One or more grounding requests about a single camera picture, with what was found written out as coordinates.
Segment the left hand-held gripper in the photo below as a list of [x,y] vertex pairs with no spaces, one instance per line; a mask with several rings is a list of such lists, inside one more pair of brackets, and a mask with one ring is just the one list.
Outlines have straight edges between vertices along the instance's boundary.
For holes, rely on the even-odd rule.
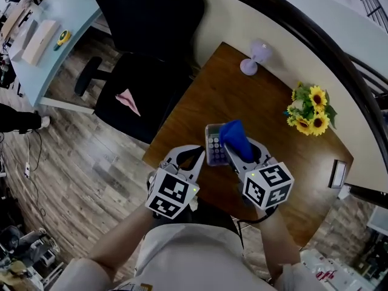
[[175,219],[199,192],[196,182],[205,157],[205,148],[200,145],[183,145],[169,151],[166,162],[151,177],[145,206],[158,216]]

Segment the person's pale shirt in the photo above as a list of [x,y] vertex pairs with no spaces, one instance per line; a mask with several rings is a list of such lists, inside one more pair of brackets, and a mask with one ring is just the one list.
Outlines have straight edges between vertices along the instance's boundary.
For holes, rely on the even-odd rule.
[[327,291],[303,264],[286,264],[271,286],[257,277],[237,234],[201,224],[165,224],[146,234],[134,277],[114,286],[86,258],[72,260],[50,291]]

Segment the person's left forearm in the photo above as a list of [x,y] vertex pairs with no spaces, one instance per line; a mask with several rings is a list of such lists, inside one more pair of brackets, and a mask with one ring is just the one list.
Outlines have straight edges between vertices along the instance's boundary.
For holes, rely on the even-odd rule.
[[153,220],[153,212],[141,204],[98,240],[87,255],[88,259],[99,264],[114,279],[149,231]]

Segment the light blue desk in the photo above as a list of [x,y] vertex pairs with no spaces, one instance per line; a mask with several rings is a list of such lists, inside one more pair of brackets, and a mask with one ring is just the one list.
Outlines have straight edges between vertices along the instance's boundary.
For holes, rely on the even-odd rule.
[[[23,60],[12,62],[24,95],[34,107],[47,105],[92,114],[94,110],[90,107],[48,98],[45,93],[65,58],[102,12],[95,0],[43,0],[39,7],[40,11],[35,12],[32,18],[37,22],[42,22],[45,19],[58,21],[59,30],[50,40],[38,65],[32,66]],[[71,38],[59,50],[54,51],[53,48],[64,30],[70,31]]]

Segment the blue cloth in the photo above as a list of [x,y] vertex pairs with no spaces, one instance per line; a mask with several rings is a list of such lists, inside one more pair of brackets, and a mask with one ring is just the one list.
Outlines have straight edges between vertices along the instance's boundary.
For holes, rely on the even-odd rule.
[[219,141],[222,146],[227,144],[244,161],[253,162],[251,143],[246,137],[241,120],[230,121],[221,126]]

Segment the person's right forearm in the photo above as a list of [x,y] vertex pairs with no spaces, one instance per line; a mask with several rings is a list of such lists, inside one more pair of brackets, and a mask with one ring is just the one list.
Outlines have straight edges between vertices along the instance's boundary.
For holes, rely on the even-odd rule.
[[299,248],[290,235],[279,210],[254,227],[260,230],[266,265],[273,282],[283,273],[283,265],[301,262]]

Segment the person's dark trousers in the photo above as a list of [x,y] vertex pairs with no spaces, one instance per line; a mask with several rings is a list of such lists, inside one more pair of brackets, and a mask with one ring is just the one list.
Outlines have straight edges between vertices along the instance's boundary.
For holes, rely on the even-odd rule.
[[216,206],[204,201],[198,200],[198,206],[196,210],[192,210],[190,206],[187,206],[175,219],[176,222],[182,223],[197,223],[209,226],[222,227],[237,234],[242,246],[243,239],[238,231],[232,217],[225,211],[217,208]]

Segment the cluttered equipment cart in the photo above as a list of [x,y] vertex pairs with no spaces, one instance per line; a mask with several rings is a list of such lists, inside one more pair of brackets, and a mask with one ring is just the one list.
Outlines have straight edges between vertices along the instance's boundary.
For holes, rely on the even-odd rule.
[[33,266],[53,264],[60,248],[46,229],[24,235],[15,226],[0,231],[0,285],[16,286],[35,276]]

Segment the white flat box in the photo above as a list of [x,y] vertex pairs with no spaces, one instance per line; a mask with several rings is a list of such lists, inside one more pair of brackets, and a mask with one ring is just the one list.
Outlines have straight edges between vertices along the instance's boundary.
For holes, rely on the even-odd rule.
[[32,36],[34,35],[38,26],[38,22],[34,19],[28,20],[23,28],[19,31],[16,39],[14,40],[8,55],[11,61],[20,61],[27,45],[29,44]]

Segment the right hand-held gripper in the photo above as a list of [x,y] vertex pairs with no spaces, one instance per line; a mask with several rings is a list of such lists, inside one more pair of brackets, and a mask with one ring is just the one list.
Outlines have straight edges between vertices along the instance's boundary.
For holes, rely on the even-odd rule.
[[259,209],[269,209],[287,201],[295,182],[283,162],[271,156],[258,141],[247,138],[251,148],[250,163],[244,162],[230,144],[224,144],[229,164],[238,175],[238,190]]

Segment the yellow tape measure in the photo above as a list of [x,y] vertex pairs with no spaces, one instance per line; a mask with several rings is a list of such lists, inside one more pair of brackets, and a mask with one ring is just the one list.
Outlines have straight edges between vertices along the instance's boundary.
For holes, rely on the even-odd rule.
[[56,42],[56,45],[54,46],[54,51],[57,51],[59,50],[59,48],[64,45],[66,42],[69,41],[69,39],[71,38],[71,33],[69,30],[64,30],[62,31],[62,33],[60,34],[57,42]]

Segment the small lilac desk fan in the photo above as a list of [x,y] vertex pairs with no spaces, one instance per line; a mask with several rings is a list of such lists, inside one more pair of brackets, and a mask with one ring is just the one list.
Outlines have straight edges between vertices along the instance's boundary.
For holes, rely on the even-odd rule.
[[252,41],[249,58],[240,63],[240,70],[247,76],[257,73],[258,66],[267,62],[272,56],[272,48],[261,39]]

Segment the black machine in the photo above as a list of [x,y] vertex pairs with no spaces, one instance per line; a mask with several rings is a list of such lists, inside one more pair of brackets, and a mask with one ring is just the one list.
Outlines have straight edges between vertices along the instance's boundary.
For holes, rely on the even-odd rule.
[[355,270],[366,280],[379,279],[388,269],[388,237],[376,242],[371,249],[354,263]]

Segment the lilac calculator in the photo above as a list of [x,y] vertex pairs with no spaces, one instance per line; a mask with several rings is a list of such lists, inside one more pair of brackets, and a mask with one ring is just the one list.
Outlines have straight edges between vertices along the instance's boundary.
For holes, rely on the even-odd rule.
[[205,127],[207,164],[211,167],[228,165],[227,155],[219,140],[223,124],[209,124]]

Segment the light wooden table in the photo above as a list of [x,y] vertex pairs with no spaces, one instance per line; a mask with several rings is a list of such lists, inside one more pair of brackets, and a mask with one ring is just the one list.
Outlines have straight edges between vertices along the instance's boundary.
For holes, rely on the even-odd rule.
[[0,30],[0,40],[5,41],[10,35],[15,25],[22,18],[22,15],[29,9],[32,0],[21,0],[12,9],[4,25]]

